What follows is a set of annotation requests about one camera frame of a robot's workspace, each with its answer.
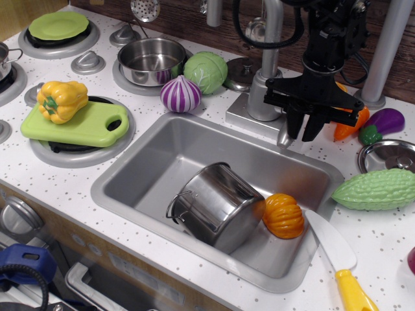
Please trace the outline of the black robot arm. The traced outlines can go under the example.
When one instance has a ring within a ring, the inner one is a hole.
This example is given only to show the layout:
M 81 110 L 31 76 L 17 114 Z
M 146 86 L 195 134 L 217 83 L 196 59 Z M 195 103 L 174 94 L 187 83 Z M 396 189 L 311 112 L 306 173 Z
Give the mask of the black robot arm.
M 356 125 L 364 104 L 337 86 L 335 75 L 346 60 L 359 58 L 370 33 L 366 29 L 368 1 L 287 1 L 294 7 L 295 38 L 303 34 L 301 11 L 308 13 L 308 44 L 302 56 L 303 73 L 294 78 L 266 81 L 264 101 L 280 107 L 286 132 L 313 141 L 332 121 Z

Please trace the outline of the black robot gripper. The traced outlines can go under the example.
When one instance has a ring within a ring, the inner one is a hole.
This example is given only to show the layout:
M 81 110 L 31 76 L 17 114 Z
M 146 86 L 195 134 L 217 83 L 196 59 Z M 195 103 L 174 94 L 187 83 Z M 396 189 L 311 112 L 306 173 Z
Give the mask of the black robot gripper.
M 264 102 L 278 106 L 286 112 L 288 135 L 297 139 L 303 119 L 309 119 L 302 141 L 311 142 L 320 133 L 324 124 L 331 121 L 355 126 L 364 104 L 342 92 L 336 85 L 335 75 L 343 70 L 343 63 L 329 67 L 316 63 L 304 63 L 303 73 L 294 78 L 269 78 L 265 85 Z M 347 108 L 338 109 L 342 98 Z

